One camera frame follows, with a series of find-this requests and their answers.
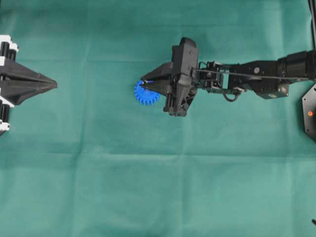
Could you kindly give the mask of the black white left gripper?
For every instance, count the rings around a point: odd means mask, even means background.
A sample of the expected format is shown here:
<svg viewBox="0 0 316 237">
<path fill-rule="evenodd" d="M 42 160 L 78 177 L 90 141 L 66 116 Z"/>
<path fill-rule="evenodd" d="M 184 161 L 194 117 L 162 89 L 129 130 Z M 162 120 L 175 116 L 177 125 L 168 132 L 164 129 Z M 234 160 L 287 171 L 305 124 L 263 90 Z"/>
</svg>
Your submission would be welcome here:
<svg viewBox="0 0 316 237">
<path fill-rule="evenodd" d="M 0 36 L 0 74 L 13 80 L 0 82 L 0 134 L 10 130 L 10 109 L 38 94 L 57 88 L 57 82 L 15 62 L 18 45 L 10 35 Z"/>
</svg>

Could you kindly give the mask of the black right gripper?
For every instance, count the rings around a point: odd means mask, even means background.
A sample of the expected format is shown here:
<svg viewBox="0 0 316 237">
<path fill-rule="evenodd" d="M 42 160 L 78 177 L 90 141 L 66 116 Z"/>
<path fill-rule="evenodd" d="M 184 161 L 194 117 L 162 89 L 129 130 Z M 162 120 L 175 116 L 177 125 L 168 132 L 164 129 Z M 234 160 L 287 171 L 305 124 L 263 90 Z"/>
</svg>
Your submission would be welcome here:
<svg viewBox="0 0 316 237">
<path fill-rule="evenodd" d="M 163 63 L 142 76 L 141 86 L 166 96 L 164 112 L 174 117 L 185 117 L 197 94 L 197 89 L 193 86 L 194 69 L 197 65 L 196 43 L 190 38 L 183 37 L 179 45 L 172 47 L 171 62 Z"/>
</svg>

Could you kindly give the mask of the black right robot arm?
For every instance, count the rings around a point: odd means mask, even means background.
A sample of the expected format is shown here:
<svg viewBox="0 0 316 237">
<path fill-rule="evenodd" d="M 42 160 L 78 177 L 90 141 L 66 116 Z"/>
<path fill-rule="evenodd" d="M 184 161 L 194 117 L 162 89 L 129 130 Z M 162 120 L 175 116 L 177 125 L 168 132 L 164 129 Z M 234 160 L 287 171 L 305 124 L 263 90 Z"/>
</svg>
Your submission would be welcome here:
<svg viewBox="0 0 316 237">
<path fill-rule="evenodd" d="M 172 47 L 171 61 L 144 75 L 141 87 L 166 97 L 164 112 L 184 117 L 198 89 L 222 94 L 234 102 L 250 90 L 264 99 L 286 97 L 289 86 L 316 79 L 316 52 L 302 51 L 277 60 L 257 60 L 244 64 L 198 61 L 198 48 L 183 37 Z"/>
</svg>

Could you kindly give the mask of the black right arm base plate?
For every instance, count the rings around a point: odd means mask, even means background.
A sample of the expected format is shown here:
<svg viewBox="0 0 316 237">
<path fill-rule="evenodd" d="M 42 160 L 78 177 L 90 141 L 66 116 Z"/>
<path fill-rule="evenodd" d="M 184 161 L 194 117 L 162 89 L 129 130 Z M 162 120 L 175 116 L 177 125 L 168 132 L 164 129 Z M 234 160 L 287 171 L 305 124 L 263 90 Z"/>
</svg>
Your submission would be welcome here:
<svg viewBox="0 0 316 237">
<path fill-rule="evenodd" d="M 314 84 L 302 97 L 304 131 L 316 141 L 316 84 Z"/>
</svg>

